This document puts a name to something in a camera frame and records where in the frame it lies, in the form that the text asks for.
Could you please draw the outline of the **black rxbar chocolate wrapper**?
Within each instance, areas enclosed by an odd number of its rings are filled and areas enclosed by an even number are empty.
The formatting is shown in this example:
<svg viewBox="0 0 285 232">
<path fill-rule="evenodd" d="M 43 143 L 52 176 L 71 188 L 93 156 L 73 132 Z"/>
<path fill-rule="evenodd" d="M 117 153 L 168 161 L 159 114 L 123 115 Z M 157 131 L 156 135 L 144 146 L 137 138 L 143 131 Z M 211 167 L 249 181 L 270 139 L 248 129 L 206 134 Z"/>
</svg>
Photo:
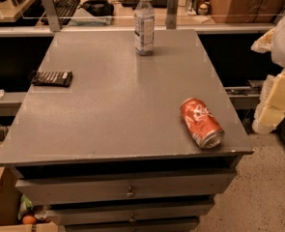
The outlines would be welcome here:
<svg viewBox="0 0 285 232">
<path fill-rule="evenodd" d="M 71 85 L 72 72 L 33 72 L 30 80 L 36 86 L 69 87 Z"/>
</svg>

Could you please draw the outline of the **grey drawer cabinet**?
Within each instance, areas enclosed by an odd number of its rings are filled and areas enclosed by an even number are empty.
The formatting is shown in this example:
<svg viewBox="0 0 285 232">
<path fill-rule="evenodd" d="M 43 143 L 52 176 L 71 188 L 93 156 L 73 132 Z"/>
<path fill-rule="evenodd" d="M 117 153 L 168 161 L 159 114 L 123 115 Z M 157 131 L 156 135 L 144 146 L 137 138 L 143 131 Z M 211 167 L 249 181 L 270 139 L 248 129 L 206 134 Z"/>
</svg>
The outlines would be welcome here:
<svg viewBox="0 0 285 232">
<path fill-rule="evenodd" d="M 29 89 L 0 149 L 0 166 L 19 180 L 144 172 L 234 169 L 252 153 L 249 138 L 197 34 L 158 30 L 155 52 L 135 52 L 130 31 L 60 32 L 42 62 L 70 70 L 67 88 Z M 200 148 L 181 116 L 202 101 L 224 130 Z M 49 210 L 170 200 L 216 194 L 45 205 Z"/>
</svg>

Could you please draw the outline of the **clear plastic water bottle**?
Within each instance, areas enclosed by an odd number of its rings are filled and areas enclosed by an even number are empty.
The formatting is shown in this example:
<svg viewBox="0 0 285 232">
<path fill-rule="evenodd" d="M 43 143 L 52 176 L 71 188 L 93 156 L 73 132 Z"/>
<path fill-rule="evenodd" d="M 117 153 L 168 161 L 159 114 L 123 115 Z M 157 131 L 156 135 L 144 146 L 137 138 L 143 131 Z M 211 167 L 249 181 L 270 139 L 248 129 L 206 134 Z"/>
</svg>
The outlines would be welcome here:
<svg viewBox="0 0 285 232">
<path fill-rule="evenodd" d="M 155 11 L 150 0 L 139 0 L 134 10 L 134 46 L 139 55 L 154 52 Z"/>
</svg>

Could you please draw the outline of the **middle grey drawer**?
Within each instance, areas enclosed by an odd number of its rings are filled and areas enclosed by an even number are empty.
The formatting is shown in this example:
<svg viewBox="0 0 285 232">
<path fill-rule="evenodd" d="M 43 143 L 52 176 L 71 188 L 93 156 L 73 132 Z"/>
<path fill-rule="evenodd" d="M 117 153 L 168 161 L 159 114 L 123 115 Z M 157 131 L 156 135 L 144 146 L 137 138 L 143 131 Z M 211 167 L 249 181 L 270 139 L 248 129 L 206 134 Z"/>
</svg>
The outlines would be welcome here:
<svg viewBox="0 0 285 232">
<path fill-rule="evenodd" d="M 199 217 L 214 205 L 212 199 L 170 200 L 134 203 L 128 205 L 99 206 L 83 209 L 49 210 L 47 216 L 58 225 L 79 225 L 147 219 Z"/>
</svg>

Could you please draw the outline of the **grey drawer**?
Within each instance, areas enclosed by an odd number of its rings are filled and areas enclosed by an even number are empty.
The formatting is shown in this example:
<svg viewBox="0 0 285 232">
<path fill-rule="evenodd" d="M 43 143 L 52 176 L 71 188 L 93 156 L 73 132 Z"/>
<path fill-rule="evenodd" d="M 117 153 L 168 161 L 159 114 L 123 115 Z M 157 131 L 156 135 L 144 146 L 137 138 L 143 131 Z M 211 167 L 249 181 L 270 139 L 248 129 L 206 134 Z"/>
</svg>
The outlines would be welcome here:
<svg viewBox="0 0 285 232">
<path fill-rule="evenodd" d="M 19 180 L 16 187 L 35 205 L 73 204 L 217 194 L 236 175 L 234 169 L 144 172 Z"/>
<path fill-rule="evenodd" d="M 97 224 L 67 225 L 66 232 L 189 232 L 199 224 L 198 217 L 177 217 Z"/>
<path fill-rule="evenodd" d="M 128 205 L 99 206 L 83 209 L 49 210 L 47 216 L 58 225 L 79 225 L 147 219 L 199 217 L 214 205 L 212 199 L 170 200 L 134 203 Z"/>
</svg>

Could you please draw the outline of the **small jar on desk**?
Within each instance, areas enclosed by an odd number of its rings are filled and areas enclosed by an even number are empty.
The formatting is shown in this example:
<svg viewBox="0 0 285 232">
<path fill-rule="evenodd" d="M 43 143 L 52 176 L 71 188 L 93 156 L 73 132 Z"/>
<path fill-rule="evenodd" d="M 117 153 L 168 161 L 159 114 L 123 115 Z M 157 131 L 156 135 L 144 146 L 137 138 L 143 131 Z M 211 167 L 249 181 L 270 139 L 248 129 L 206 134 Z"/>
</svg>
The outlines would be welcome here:
<svg viewBox="0 0 285 232">
<path fill-rule="evenodd" d="M 198 14 L 199 15 L 206 15 L 209 11 L 209 7 L 207 4 L 203 3 L 198 8 Z"/>
</svg>

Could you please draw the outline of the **bottom grey drawer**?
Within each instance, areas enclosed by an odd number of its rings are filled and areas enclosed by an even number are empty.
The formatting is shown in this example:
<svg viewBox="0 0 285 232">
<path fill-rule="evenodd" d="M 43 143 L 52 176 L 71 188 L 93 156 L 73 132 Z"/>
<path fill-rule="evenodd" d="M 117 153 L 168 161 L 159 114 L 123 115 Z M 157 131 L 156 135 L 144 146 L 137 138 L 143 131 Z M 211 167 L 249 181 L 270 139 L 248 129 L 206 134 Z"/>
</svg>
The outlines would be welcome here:
<svg viewBox="0 0 285 232">
<path fill-rule="evenodd" d="M 199 224 L 198 217 L 177 217 L 97 224 L 67 225 L 66 232 L 189 232 Z"/>
</svg>

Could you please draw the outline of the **black computer keyboard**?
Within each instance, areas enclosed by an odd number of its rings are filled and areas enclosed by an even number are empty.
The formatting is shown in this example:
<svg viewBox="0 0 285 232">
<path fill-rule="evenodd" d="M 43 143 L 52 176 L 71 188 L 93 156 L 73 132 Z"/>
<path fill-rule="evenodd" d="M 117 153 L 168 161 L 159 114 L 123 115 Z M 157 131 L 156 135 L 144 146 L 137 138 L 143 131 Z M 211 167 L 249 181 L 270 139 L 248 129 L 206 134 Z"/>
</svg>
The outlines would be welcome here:
<svg viewBox="0 0 285 232">
<path fill-rule="evenodd" d="M 54 0 L 55 9 L 60 19 L 61 26 L 67 25 L 70 22 L 77 7 L 79 6 L 79 3 L 80 0 Z M 41 17 L 41 23 L 48 25 L 45 11 Z"/>
</svg>

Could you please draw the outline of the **cardboard box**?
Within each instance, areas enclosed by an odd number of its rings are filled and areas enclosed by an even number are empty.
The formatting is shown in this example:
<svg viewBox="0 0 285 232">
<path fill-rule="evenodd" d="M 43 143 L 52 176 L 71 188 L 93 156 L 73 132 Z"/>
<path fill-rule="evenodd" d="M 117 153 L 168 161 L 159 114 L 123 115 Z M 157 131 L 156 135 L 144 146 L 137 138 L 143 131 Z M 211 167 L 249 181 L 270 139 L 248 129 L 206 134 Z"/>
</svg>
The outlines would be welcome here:
<svg viewBox="0 0 285 232">
<path fill-rule="evenodd" d="M 216 23 L 271 23 L 284 8 L 285 0 L 211 0 Z"/>
</svg>

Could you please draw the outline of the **top grey drawer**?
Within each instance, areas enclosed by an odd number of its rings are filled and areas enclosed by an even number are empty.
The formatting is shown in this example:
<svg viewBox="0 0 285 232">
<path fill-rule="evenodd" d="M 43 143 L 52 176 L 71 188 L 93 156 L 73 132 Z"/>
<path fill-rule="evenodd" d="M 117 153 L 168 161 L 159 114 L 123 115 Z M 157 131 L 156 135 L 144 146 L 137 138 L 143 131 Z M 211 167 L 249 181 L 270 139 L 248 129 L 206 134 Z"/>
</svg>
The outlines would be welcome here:
<svg viewBox="0 0 285 232">
<path fill-rule="evenodd" d="M 73 204 L 217 194 L 236 175 L 234 169 L 144 172 L 19 180 L 16 187 L 35 205 Z"/>
</svg>

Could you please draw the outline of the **green snack bag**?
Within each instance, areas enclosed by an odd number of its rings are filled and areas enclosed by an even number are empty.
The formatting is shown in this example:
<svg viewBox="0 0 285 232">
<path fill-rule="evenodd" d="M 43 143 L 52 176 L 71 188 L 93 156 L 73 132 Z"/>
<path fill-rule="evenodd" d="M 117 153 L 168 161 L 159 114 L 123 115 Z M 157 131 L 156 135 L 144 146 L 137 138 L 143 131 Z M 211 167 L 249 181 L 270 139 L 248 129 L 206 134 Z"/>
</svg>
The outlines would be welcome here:
<svg viewBox="0 0 285 232">
<path fill-rule="evenodd" d="M 33 211 L 32 202 L 25 195 L 22 195 L 19 202 L 17 218 L 22 219 L 24 216 L 30 214 L 32 211 Z"/>
</svg>

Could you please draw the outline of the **orange fruit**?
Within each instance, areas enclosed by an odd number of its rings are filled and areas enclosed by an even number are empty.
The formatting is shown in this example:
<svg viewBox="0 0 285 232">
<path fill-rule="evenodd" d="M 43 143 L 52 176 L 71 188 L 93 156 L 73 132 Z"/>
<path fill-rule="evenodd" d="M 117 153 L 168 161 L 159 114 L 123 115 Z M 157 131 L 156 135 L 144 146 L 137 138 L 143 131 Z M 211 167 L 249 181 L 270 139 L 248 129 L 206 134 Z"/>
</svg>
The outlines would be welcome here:
<svg viewBox="0 0 285 232">
<path fill-rule="evenodd" d="M 38 222 L 33 215 L 25 215 L 21 221 L 23 224 L 36 224 Z"/>
</svg>

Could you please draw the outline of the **right metal bracket post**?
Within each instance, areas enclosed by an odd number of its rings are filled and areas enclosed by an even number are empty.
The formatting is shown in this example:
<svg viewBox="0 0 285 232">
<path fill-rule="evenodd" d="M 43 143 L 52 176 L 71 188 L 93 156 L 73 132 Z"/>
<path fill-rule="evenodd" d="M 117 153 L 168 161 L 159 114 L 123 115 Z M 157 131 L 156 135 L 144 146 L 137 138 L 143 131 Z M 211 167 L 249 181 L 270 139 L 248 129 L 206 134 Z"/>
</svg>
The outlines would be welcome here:
<svg viewBox="0 0 285 232">
<path fill-rule="evenodd" d="M 179 0 L 167 0 L 166 28 L 175 29 L 177 27 L 177 11 Z"/>
</svg>

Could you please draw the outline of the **metal bracket post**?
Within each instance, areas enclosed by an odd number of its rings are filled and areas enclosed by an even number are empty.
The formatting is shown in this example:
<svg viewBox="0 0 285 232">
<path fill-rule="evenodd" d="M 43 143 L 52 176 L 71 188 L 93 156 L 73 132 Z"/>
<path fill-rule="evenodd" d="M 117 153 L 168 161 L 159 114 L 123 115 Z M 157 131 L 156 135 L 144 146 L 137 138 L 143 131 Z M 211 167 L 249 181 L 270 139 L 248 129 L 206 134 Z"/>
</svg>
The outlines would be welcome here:
<svg viewBox="0 0 285 232">
<path fill-rule="evenodd" d="M 61 30 L 61 22 L 57 15 L 54 0 L 42 0 L 49 28 L 52 32 Z"/>
<path fill-rule="evenodd" d="M 175 29 L 177 27 L 177 11 L 179 0 L 167 0 L 166 28 Z"/>
</svg>

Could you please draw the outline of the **left metal bracket post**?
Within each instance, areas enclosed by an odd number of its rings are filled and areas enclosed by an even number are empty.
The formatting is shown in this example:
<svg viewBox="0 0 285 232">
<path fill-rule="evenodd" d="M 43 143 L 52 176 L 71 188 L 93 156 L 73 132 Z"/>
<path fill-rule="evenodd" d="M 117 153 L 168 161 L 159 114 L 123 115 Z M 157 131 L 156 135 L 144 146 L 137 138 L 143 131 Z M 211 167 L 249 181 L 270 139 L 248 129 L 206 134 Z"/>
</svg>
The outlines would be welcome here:
<svg viewBox="0 0 285 232">
<path fill-rule="evenodd" d="M 52 32 L 61 30 L 61 22 L 57 15 L 54 0 L 42 0 L 49 28 Z"/>
</svg>

